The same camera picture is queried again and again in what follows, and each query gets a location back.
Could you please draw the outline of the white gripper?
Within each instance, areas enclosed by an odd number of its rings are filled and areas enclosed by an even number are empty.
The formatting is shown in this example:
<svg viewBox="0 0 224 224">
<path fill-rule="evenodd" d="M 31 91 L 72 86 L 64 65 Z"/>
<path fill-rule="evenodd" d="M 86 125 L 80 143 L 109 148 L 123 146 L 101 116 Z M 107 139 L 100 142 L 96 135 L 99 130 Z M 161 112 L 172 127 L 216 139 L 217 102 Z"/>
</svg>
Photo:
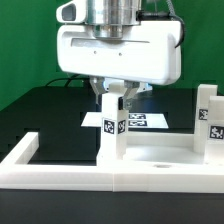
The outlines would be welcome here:
<svg viewBox="0 0 224 224">
<path fill-rule="evenodd" d="M 105 78 L 128 80 L 119 110 L 130 110 L 140 83 L 169 85 L 181 75 L 181 26 L 178 21 L 143 21 L 124 29 L 121 39 L 98 39 L 84 25 L 63 25 L 57 34 L 57 58 L 65 72 L 90 78 L 101 103 Z"/>
</svg>

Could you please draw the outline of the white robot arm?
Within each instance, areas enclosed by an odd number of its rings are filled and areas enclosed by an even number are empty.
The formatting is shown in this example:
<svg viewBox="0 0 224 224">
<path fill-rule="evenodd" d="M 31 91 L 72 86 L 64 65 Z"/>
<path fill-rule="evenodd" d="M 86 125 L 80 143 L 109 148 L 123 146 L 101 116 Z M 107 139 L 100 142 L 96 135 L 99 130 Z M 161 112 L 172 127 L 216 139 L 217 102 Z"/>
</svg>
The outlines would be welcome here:
<svg viewBox="0 0 224 224">
<path fill-rule="evenodd" d="M 94 91 L 118 79 L 128 109 L 139 85 L 169 85 L 181 74 L 184 22 L 172 12 L 146 12 L 141 0 L 71 0 L 56 10 L 60 68 L 90 77 Z"/>
</svg>

